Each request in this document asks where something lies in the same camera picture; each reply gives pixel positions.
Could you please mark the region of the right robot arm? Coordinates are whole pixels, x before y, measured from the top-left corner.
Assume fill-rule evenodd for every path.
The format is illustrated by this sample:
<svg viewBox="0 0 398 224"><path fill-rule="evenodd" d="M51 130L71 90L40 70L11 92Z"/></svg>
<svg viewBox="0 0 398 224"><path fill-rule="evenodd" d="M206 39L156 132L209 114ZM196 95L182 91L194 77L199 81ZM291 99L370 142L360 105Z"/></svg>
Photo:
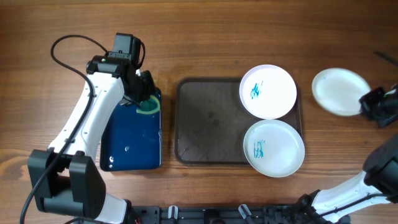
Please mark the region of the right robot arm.
<svg viewBox="0 0 398 224"><path fill-rule="evenodd" d="M372 90L359 103L361 113L380 128L397 121L397 85L389 92ZM332 189L303 195L295 212L305 223L338 223L357 210L387 203L397 203L396 134L370 153L358 175Z"/></svg>

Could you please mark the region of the green yellow sponge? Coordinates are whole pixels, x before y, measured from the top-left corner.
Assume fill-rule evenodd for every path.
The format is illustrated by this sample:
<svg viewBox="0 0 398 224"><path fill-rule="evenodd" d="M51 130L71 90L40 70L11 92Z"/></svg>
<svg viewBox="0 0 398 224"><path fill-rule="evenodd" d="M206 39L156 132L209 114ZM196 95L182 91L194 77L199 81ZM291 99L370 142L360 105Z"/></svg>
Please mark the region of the green yellow sponge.
<svg viewBox="0 0 398 224"><path fill-rule="evenodd" d="M146 101L142 101L136 109L136 113L150 115L160 111L160 101L154 95Z"/></svg>

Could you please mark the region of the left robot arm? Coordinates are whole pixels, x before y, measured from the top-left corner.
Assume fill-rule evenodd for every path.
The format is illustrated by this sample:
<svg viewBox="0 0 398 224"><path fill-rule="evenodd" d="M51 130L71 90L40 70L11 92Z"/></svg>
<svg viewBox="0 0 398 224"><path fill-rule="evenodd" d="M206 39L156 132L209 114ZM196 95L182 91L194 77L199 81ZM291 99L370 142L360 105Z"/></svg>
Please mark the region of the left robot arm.
<svg viewBox="0 0 398 224"><path fill-rule="evenodd" d="M146 49L118 33L112 50L94 56L85 86L67 123L27 166L27 202L73 222L141 223L130 201L107 193L105 171L156 169L162 163L161 92L142 70Z"/></svg>

